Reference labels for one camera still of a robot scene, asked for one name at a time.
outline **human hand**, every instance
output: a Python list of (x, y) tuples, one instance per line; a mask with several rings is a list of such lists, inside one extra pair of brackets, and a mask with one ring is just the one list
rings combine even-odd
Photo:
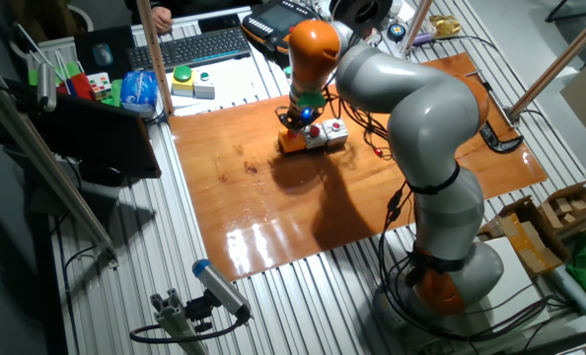
[(164, 34), (171, 30), (173, 19), (171, 11), (165, 7), (157, 6), (152, 9), (153, 22), (158, 34)]

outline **wooden board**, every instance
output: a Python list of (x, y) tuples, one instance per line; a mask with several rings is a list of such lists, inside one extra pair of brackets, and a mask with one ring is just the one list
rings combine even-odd
[[(465, 53), (426, 65), (476, 71)], [(363, 142), (363, 129), (348, 120), (344, 150), (282, 156), (274, 110), (288, 103), (284, 96), (170, 119), (208, 258), (232, 280), (380, 233), (387, 202), (403, 183), (399, 167), (379, 159)], [(515, 137), (491, 105), (495, 132)], [(485, 198), (547, 178), (525, 144), (498, 155), (478, 135), (456, 158), (476, 175)], [(406, 212), (392, 227), (408, 222)]]

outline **keyboard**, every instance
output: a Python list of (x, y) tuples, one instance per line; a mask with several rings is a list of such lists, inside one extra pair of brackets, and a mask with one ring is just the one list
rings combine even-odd
[[(242, 58), (249, 56), (252, 52), (241, 28), (160, 42), (160, 47), (167, 70), (180, 65), (195, 67)], [(126, 53), (132, 71), (153, 69), (148, 46), (129, 48), (126, 49)]]

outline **blue led light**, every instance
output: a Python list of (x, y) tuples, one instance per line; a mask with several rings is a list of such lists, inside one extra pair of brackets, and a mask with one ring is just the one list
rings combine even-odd
[(312, 116), (313, 116), (313, 111), (310, 108), (306, 107), (302, 110), (302, 118), (303, 119), (309, 119)]

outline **person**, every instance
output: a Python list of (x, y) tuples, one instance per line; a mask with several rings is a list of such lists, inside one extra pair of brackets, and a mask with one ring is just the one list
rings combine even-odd
[[(133, 13), (133, 24), (141, 24), (136, 0), (124, 0), (126, 7)], [(205, 12), (254, 4), (248, 0), (151, 0), (153, 22), (158, 34), (168, 33), (173, 26), (173, 18), (202, 14)]]

